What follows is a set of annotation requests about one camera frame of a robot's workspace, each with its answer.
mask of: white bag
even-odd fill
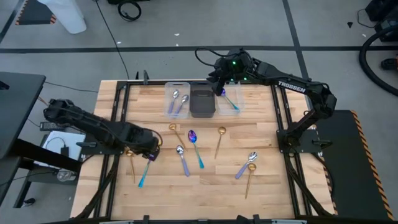
[[[75,0],[38,0],[45,4],[71,34],[87,29],[83,14]]]

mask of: black floor stripe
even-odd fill
[[[284,3],[287,23],[289,24],[290,34],[292,35],[293,44],[295,47],[298,65],[300,66],[301,75],[303,78],[308,78],[307,67],[305,66],[305,60],[302,49],[300,47],[299,37],[297,35],[296,27],[294,26],[292,12],[290,11],[289,2],[287,0],[282,1]]]
[[[120,47],[120,52],[176,52],[194,51],[199,47],[211,50],[231,50],[233,48],[244,48],[245,50],[270,50],[270,51],[293,51],[293,46],[186,46],[186,47]],[[3,54],[31,54],[31,53],[100,53],[117,52],[116,47],[92,47],[92,48],[56,48],[56,49],[0,49]]]
[[[245,50],[263,51],[298,51],[299,52],[339,52],[339,51],[360,51],[360,46],[314,46],[314,47],[293,47],[293,46],[186,46],[186,47],[120,47],[120,52],[186,52],[194,51],[199,47],[207,47],[212,50],[230,50],[232,48],[244,48]],[[372,46],[368,50],[398,50],[398,46]],[[91,47],[91,48],[56,48],[56,49],[0,49],[0,54],[38,54],[38,53],[107,53],[117,52],[114,47]]]
[[[13,12],[11,13],[10,17],[8,18],[6,25],[2,28],[2,31],[0,33],[0,44],[3,40],[3,38],[6,36],[8,29],[10,28],[12,22],[14,21],[15,17],[17,16],[17,13],[19,11],[19,8],[21,8],[22,3],[24,3],[25,0],[18,0],[17,5],[15,6]]]

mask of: spoon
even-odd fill
[[[174,101],[175,101],[175,99],[177,99],[179,93],[180,92],[178,90],[174,90],[174,92],[173,92],[173,99],[172,99],[172,102],[169,107],[169,114],[172,113],[172,111],[173,111]]]
[[[177,125],[176,125],[176,124],[170,124],[170,125],[169,125],[169,129],[172,130],[172,131],[174,131],[175,135],[176,135],[176,136],[178,137],[178,139],[180,140],[180,142],[181,142],[181,144],[182,144],[182,147],[183,147],[186,151],[188,151],[188,148],[185,146],[185,144],[184,144],[184,142],[182,141],[180,135],[178,135],[177,131],[175,130],[176,128],[177,128]]]
[[[130,157],[132,181],[133,181],[134,183],[136,183],[136,175],[134,174],[134,166],[132,165],[132,155],[134,155],[134,153],[133,153],[131,150],[127,150],[127,151],[126,151],[126,155],[127,155],[128,157]]]
[[[257,169],[256,165],[253,163],[249,163],[248,168],[250,170],[250,174],[249,174],[248,186],[246,187],[246,195],[244,196],[244,199],[246,199],[248,197],[251,175]]]
[[[217,144],[217,148],[216,148],[216,154],[214,155],[214,159],[217,158],[218,149],[220,148],[221,137],[223,136],[223,134],[225,134],[225,132],[226,132],[226,128],[224,128],[224,127],[218,128],[218,133],[220,134],[220,138],[218,139],[218,144]]]
[[[248,164],[249,164],[250,162],[255,161],[256,159],[257,159],[257,153],[256,153],[256,152],[251,152],[251,153],[249,154],[249,159],[248,159],[248,161],[242,166],[241,170],[239,170],[239,172],[236,174],[235,179],[241,178],[241,176],[242,176],[244,170],[246,169],[246,167],[248,166]]]
[[[232,103],[232,101],[226,96],[225,89],[223,89],[223,92],[222,92],[221,96],[225,97],[226,100],[227,100],[229,103],[231,103],[231,105],[232,105],[232,107],[233,107],[234,109],[236,109],[236,110],[239,109],[239,108],[238,108],[237,106],[235,106],[235,104]]]
[[[184,166],[185,175],[189,177],[189,170],[187,167],[187,162],[185,162],[184,156],[184,148],[182,146],[177,146],[177,153],[181,156],[182,165]]]
[[[188,95],[184,95],[182,97],[182,101],[181,101],[181,105],[178,107],[177,111],[175,112],[175,114],[178,114],[182,108],[182,105],[189,100],[189,96]]]
[[[200,159],[199,151],[198,151],[197,145],[195,144],[195,142],[197,141],[197,135],[196,135],[196,133],[195,133],[193,130],[189,130],[189,132],[188,132],[188,139],[189,139],[189,141],[192,142],[192,144],[195,146],[195,151],[197,152],[197,157],[198,157],[198,162],[199,162],[200,168],[201,168],[201,169],[204,169],[204,168],[205,168],[205,165],[203,165],[203,163],[202,163],[202,161],[201,161],[201,159]]]
[[[142,175],[141,180],[139,181],[138,187],[142,188],[144,186],[145,177],[147,176],[148,167],[150,164],[150,160],[148,160],[147,166],[145,166],[144,175]]]

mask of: gold spoon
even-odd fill
[[[177,131],[175,130],[177,128],[176,124],[170,124],[169,125],[169,129],[174,131],[175,135],[178,137],[178,139],[180,140],[182,147],[184,148],[185,151],[188,151],[188,148],[185,146],[184,142],[182,141],[181,137],[178,135]]]
[[[244,199],[246,199],[248,197],[251,175],[257,169],[257,167],[254,163],[249,163],[248,168],[250,170],[250,174],[249,174],[248,186],[246,187],[246,195],[244,196]]]
[[[220,134],[220,138],[219,138],[219,140],[218,140],[217,149],[216,149],[216,154],[214,155],[214,159],[217,158],[218,149],[220,148],[221,137],[223,136],[223,134],[225,134],[225,132],[226,132],[226,128],[224,128],[224,127],[219,127],[219,128],[218,128],[218,133]]]
[[[131,150],[126,151],[126,155],[130,157],[130,165],[131,165],[131,173],[132,173],[132,180],[136,183],[136,175],[134,174],[134,166],[132,165],[132,156],[134,153]]]

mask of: gold spoon handle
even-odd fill
[[[175,135],[178,137],[178,139],[180,140],[182,147],[184,147],[184,150],[188,151],[188,148],[185,146],[184,142],[182,141],[180,135],[177,133],[176,130],[174,130]]]
[[[218,139],[218,144],[217,144],[217,148],[216,148],[216,154],[214,155],[214,159],[217,158],[218,149],[220,148],[221,137],[222,137],[222,135],[220,135],[220,138]]]
[[[131,173],[132,173],[132,181],[136,183],[136,175],[134,174],[134,166],[132,165],[132,158],[130,156],[130,165],[131,165]]]
[[[248,186],[246,187],[246,195],[244,196],[244,199],[246,199],[246,198],[248,197],[249,187],[250,187],[250,180],[251,180],[251,174],[252,174],[252,171],[250,171],[250,174],[249,174]]]

